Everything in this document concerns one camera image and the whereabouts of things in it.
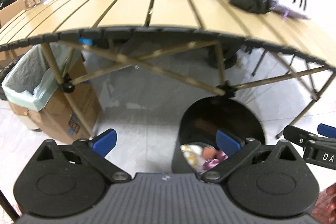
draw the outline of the human hand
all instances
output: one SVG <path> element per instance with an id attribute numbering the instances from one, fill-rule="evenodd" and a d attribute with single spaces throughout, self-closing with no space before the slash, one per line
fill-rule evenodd
<path id="1" fill-rule="evenodd" d="M 336 194 L 336 183 L 327 188 L 327 195 Z M 329 223 L 333 223 L 336 219 L 336 196 L 334 196 L 327 207 L 327 211 L 330 213 Z"/>

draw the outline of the orange object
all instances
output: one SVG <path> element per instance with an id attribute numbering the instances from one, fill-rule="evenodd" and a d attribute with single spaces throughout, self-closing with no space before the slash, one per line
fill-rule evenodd
<path id="1" fill-rule="evenodd" d="M 216 157 L 216 154 L 217 154 L 216 149 L 206 147 L 203 149 L 202 158 L 204 158 L 205 160 L 214 159 Z"/>

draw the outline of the blue gripper pad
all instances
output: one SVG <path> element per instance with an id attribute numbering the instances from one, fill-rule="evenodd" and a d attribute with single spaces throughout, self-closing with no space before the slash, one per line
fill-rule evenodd
<path id="1" fill-rule="evenodd" d="M 117 132 L 110 128 L 89 141 L 89 146 L 101 157 L 105 157 L 117 144 Z"/>
<path id="2" fill-rule="evenodd" d="M 336 139 L 336 128 L 320 123 L 317 127 L 317 132 L 325 137 Z"/>
<path id="3" fill-rule="evenodd" d="M 216 133 L 216 144 L 220 150 L 230 157 L 243 147 L 244 141 L 232 134 L 218 130 Z"/>

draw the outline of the screw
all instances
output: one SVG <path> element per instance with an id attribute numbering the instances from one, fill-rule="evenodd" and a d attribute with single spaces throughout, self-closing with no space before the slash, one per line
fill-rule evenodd
<path id="1" fill-rule="evenodd" d="M 217 171 L 208 171 L 204 174 L 204 178 L 208 180 L 216 180 L 219 179 L 220 177 L 221 175 Z"/>
<path id="2" fill-rule="evenodd" d="M 118 180 L 118 181 L 127 180 L 128 179 L 128 174 L 125 173 L 125 172 L 119 171 L 119 172 L 115 172 L 112 175 L 112 178 L 114 180 Z"/>

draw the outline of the item inside bucket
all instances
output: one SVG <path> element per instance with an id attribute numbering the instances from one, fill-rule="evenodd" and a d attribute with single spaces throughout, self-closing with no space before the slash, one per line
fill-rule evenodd
<path id="1" fill-rule="evenodd" d="M 202 142 L 181 145 L 180 148 L 185 160 L 199 174 L 205 173 L 228 158 L 223 151 Z"/>

